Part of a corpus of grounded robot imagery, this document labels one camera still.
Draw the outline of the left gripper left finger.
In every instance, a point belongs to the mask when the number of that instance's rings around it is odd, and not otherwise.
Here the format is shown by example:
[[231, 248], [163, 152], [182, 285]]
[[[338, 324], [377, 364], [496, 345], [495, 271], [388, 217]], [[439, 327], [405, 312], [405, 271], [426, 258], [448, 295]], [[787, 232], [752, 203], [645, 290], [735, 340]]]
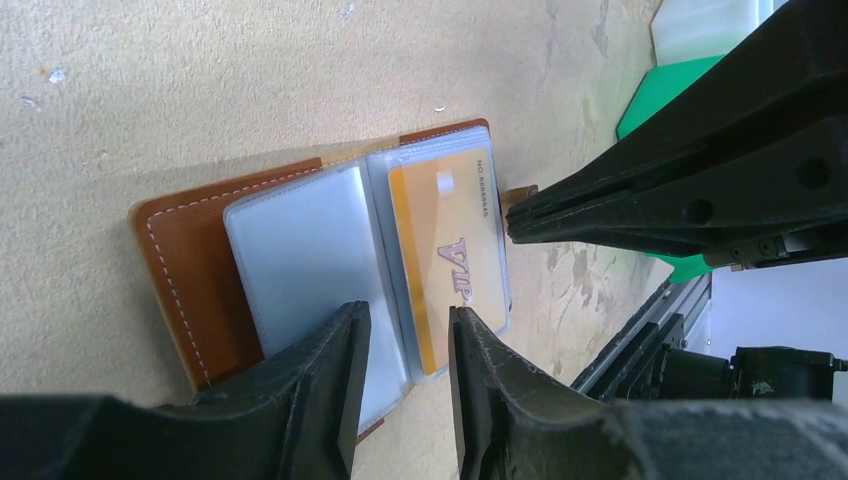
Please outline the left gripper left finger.
[[371, 330], [363, 301], [186, 405], [5, 395], [5, 479], [347, 479]]

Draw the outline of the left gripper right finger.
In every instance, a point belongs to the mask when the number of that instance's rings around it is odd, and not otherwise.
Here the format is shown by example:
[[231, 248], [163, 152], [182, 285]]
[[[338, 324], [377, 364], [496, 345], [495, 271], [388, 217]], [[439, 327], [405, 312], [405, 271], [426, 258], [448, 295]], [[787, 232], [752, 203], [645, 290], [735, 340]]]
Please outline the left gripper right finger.
[[809, 400], [619, 401], [560, 383], [450, 310], [463, 479], [843, 479], [847, 413]]

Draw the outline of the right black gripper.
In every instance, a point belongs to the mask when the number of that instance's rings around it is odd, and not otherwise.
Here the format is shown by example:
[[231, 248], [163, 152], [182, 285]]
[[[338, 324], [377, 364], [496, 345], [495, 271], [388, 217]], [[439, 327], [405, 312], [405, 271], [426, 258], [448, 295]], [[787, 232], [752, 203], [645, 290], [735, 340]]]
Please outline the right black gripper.
[[733, 271], [846, 258], [846, 111], [846, 2], [789, 1], [636, 130], [512, 207], [509, 235]]

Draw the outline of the brown leather card holder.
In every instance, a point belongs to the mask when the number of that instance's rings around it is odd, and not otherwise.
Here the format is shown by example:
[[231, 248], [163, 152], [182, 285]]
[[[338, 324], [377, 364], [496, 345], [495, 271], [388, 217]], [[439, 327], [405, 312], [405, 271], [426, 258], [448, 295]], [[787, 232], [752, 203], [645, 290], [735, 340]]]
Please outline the brown leather card holder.
[[388, 172], [410, 153], [491, 150], [503, 239], [508, 207], [488, 122], [388, 137], [144, 200], [128, 220], [192, 388], [201, 392], [281, 352], [343, 303], [371, 311], [359, 433], [370, 434], [422, 372]]

